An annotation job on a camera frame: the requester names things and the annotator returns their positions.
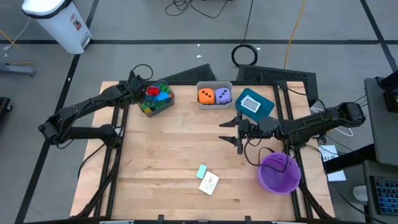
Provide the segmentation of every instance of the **red toy block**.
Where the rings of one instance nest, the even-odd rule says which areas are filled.
[[[148,87],[147,93],[151,96],[157,96],[160,93],[160,89],[159,87]]]

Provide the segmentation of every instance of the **green card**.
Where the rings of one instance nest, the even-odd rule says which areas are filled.
[[[202,179],[205,176],[206,169],[207,166],[201,164],[197,172],[197,177]]]

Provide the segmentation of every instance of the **wooden tabletop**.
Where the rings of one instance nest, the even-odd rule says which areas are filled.
[[[103,82],[101,91],[115,84]],[[272,194],[261,188],[257,167],[238,155],[232,144],[218,138],[236,136],[236,128],[218,127],[236,116],[234,106],[228,110],[201,110],[197,106],[196,86],[171,87],[175,104],[160,114],[147,118],[137,105],[129,108],[112,219],[156,220],[158,215],[165,215],[166,220],[243,220],[250,215],[252,220],[294,220],[291,195]],[[288,82],[288,87],[305,93],[302,82]],[[275,101],[272,86],[233,88],[235,98],[243,89],[250,88]],[[310,114],[305,96],[293,92],[289,96],[295,119]],[[282,107],[287,118],[284,100]],[[112,114],[113,108],[97,111],[93,126],[110,123]],[[270,116],[277,118],[276,107]],[[100,140],[89,140],[85,157],[101,144]],[[315,140],[309,144],[318,147]],[[263,139],[257,147],[248,146],[250,160],[257,161],[262,146],[282,151],[280,141]],[[262,150],[261,158],[269,153]],[[97,190],[104,154],[102,150],[82,169],[71,215],[80,212]],[[306,147],[301,154],[309,191],[333,216],[320,153]],[[220,177],[211,196],[198,189],[201,180],[196,173],[200,164]],[[297,193],[305,217],[302,194],[300,190]],[[101,214],[105,214],[107,198],[108,191],[104,194]]]

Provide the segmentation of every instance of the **white trash can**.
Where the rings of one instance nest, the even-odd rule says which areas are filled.
[[[25,0],[22,11],[36,19],[68,53],[83,53],[93,38],[72,0]]]

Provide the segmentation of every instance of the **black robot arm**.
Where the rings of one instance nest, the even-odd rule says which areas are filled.
[[[238,125],[238,137],[220,136],[238,147],[238,154],[243,153],[242,139],[269,139],[289,140],[293,147],[302,147],[304,143],[317,134],[324,135],[328,130],[344,126],[358,127],[365,122],[365,115],[357,103],[342,103],[336,107],[327,108],[324,112],[312,114],[295,120],[279,121],[272,117],[260,119],[258,125],[242,119],[242,113],[233,120],[223,123],[220,127],[235,127]]]
[[[127,83],[108,87],[94,98],[58,110],[39,126],[39,131],[53,145],[65,143],[70,139],[98,138],[108,147],[114,147],[119,143],[119,138],[110,124],[102,125],[99,128],[78,128],[72,127],[72,124],[78,118],[107,106],[124,108],[130,104],[143,102],[147,87],[147,82],[131,71]]]

